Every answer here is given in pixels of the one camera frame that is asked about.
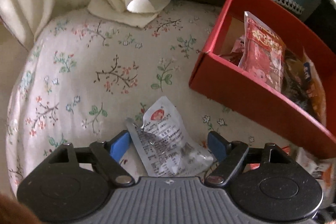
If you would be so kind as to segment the person's hand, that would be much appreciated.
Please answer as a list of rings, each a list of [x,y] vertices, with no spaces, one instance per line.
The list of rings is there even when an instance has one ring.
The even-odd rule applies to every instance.
[[[38,224],[41,221],[25,205],[1,194],[0,219],[3,224]]]

